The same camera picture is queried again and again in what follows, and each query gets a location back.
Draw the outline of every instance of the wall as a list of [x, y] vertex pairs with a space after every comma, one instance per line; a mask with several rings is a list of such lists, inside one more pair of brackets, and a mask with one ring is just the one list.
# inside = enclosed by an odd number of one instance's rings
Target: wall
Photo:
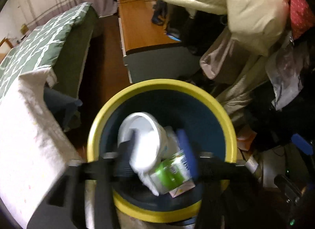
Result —
[[19, 31], [21, 26], [17, 26], [13, 20], [14, 16], [10, 7], [10, 0], [4, 5], [0, 12], [0, 41], [8, 34], [21, 38], [22, 35]]

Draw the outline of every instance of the green patterned duvet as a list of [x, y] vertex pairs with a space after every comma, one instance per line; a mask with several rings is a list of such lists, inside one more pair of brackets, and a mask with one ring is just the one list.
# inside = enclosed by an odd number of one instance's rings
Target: green patterned duvet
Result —
[[56, 63], [72, 27], [80, 25], [90, 8], [82, 3], [35, 28], [0, 64], [0, 101], [17, 76]]

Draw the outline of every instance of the floor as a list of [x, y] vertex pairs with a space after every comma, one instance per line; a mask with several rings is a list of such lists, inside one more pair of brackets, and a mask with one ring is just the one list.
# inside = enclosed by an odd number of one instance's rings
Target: floor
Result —
[[80, 128], [71, 130], [67, 137], [83, 158], [92, 122], [102, 106], [116, 93], [130, 86], [128, 71], [123, 64], [120, 32], [116, 15], [101, 18], [92, 38], [86, 60], [79, 98]]

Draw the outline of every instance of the wooden desk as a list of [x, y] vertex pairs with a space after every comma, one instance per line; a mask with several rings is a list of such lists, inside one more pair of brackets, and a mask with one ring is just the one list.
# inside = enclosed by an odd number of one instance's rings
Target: wooden desk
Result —
[[162, 26], [151, 22], [154, 4], [153, 0], [119, 0], [126, 54], [138, 48], [178, 43], [164, 33]]
[[170, 39], [162, 26], [151, 22], [152, 0], [119, 0], [119, 30], [123, 61], [130, 83], [151, 79], [177, 79], [192, 75], [200, 57]]

